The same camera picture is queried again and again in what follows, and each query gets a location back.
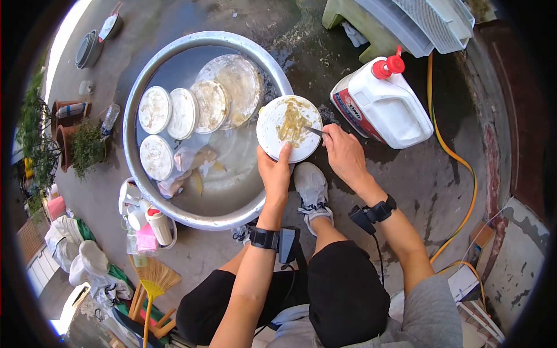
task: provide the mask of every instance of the knife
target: knife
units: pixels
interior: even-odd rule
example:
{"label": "knife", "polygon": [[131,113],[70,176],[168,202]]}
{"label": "knife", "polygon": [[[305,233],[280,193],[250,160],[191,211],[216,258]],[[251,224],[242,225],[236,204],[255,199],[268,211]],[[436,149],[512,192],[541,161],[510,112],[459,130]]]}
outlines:
{"label": "knife", "polygon": [[306,130],[312,132],[313,134],[317,134],[320,137],[323,137],[323,134],[329,135],[329,133],[327,133],[327,132],[323,132],[323,131],[320,131],[318,129],[312,128],[312,127],[304,126],[304,128]]}

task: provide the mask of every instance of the black cable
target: black cable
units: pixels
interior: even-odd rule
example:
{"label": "black cable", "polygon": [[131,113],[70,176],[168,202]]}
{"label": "black cable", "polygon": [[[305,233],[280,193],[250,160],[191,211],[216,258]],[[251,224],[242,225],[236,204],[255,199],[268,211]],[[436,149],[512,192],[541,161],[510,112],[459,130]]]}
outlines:
{"label": "black cable", "polygon": [[375,234],[372,234],[373,239],[375,240],[375,245],[377,245],[377,253],[379,254],[379,263],[381,264],[381,282],[383,283],[383,288],[385,287],[385,275],[383,275],[383,257],[381,256],[381,250],[379,250],[379,241]]}
{"label": "black cable", "polygon": [[[288,296],[290,295],[290,292],[292,291],[292,288],[294,288],[294,280],[296,280],[296,272],[294,272],[294,267],[292,267],[290,264],[286,264],[284,266],[281,266],[282,270],[285,270],[286,268],[290,267],[290,269],[292,270],[292,284],[290,284],[290,289],[288,289],[288,292],[286,293],[286,296],[284,297],[284,300],[282,300],[282,303],[280,304],[280,306],[282,307],[282,305],[284,305],[284,303],[286,302],[286,299],[288,298]],[[259,331],[257,331],[255,333],[255,335],[253,336],[253,338],[255,338],[255,336],[259,335],[259,333],[261,331],[263,331],[263,329],[267,327],[267,325],[263,325],[263,327],[261,329],[259,329]]]}

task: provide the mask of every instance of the concrete floor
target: concrete floor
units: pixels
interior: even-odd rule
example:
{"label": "concrete floor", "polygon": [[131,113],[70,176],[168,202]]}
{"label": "concrete floor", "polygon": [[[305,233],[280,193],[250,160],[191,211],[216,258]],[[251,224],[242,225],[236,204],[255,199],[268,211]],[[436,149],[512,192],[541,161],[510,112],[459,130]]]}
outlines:
{"label": "concrete floor", "polygon": [[[354,48],[341,27],[331,31],[321,25],[325,0],[137,0],[125,2],[119,9],[124,28],[113,41],[105,44],[96,65],[77,70],[75,50],[86,32],[99,29],[104,19],[119,3],[116,0],[93,0],[77,24],[60,59],[54,76],[53,100],[80,99],[82,80],[94,80],[96,91],[88,98],[94,117],[112,102],[124,107],[138,73],[148,59],[169,42],[202,30],[224,30],[244,35],[270,52],[283,67],[294,92],[319,107],[326,123],[338,122],[355,133],[329,101],[329,92],[346,74],[358,69],[358,55],[365,47]],[[422,101],[426,102],[427,59],[403,55],[405,78]],[[434,263],[439,270],[461,259],[468,235],[483,217],[486,200],[486,169],[481,129],[465,79],[452,55],[437,55],[434,64],[434,101],[440,131],[445,141],[467,159],[476,171],[478,196],[469,223],[455,241]],[[97,164],[87,180],[79,182],[72,169],[60,170],[56,182],[67,207],[91,228],[108,259],[122,268],[134,281],[137,277],[126,255],[126,231],[121,227],[116,202],[122,181],[130,177],[126,167],[119,119],[112,137],[112,147],[105,163]],[[365,149],[368,170],[383,189],[397,200],[410,222],[422,236],[428,253],[434,253],[450,236],[466,214],[472,197],[471,175],[441,149],[437,140],[405,150],[359,138]],[[348,238],[367,250],[378,267],[375,243],[348,218],[355,204],[363,202],[330,169],[326,151],[319,149],[308,159],[325,173],[329,182],[330,206],[335,226]],[[315,240],[298,214],[299,197],[291,186],[284,225],[302,229],[302,246],[307,257]],[[377,233],[385,262],[385,287],[389,293],[403,287],[402,270],[396,256]],[[162,310],[176,308],[183,295],[209,273],[230,260],[241,248],[229,231],[206,232],[180,227],[178,242],[159,258],[183,277],[182,282],[155,300]]]}

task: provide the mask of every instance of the plastic basket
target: plastic basket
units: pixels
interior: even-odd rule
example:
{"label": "plastic basket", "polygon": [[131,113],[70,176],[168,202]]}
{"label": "plastic basket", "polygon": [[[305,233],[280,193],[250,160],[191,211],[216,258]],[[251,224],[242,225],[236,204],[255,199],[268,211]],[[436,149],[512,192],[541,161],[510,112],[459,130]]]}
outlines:
{"label": "plastic basket", "polygon": [[392,0],[435,45],[439,53],[466,48],[473,37],[474,16],[461,0]]}
{"label": "plastic basket", "polygon": [[400,40],[414,57],[428,56],[434,45],[422,29],[392,0],[355,0]]}

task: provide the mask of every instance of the broom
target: broom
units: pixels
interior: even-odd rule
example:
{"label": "broom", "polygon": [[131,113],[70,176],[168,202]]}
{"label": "broom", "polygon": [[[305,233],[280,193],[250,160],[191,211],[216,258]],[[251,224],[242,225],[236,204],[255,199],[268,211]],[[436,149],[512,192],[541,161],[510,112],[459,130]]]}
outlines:
{"label": "broom", "polygon": [[147,311],[145,313],[145,329],[143,330],[143,348],[147,348],[147,339],[149,338],[149,319],[151,317],[151,307],[155,298],[164,294],[164,292],[174,285],[178,284],[182,277],[172,268],[163,264],[154,257],[147,257],[147,266],[136,267],[132,256],[130,255],[131,265],[138,274],[139,281],[147,291]]}

